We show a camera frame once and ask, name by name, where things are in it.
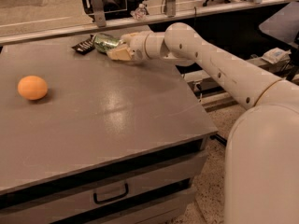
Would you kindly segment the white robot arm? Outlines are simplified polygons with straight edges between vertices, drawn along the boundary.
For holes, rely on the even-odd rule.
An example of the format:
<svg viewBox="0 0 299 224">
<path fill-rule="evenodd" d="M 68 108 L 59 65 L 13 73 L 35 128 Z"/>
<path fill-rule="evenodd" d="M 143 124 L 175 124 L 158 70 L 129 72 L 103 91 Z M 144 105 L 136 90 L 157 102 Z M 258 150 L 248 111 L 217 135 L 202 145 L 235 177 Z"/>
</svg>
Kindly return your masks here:
<svg viewBox="0 0 299 224">
<path fill-rule="evenodd" d="M 188 60 L 235 101 L 227 136 L 223 224 L 299 224 L 299 86 L 221 49 L 190 25 L 121 36 L 118 62 Z"/>
</svg>

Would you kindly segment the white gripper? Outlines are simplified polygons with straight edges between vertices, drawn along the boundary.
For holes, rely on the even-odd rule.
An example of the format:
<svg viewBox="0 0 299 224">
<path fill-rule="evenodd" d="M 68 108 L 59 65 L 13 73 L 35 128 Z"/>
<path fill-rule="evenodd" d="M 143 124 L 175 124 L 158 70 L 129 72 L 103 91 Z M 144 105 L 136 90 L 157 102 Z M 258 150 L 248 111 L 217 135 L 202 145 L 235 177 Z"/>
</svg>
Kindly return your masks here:
<svg viewBox="0 0 299 224">
<path fill-rule="evenodd" d="M 114 61 L 142 61 L 147 60 L 146 40 L 149 31 L 124 34 L 121 41 L 127 44 L 120 45 L 107 51 L 107 56 Z"/>
</svg>

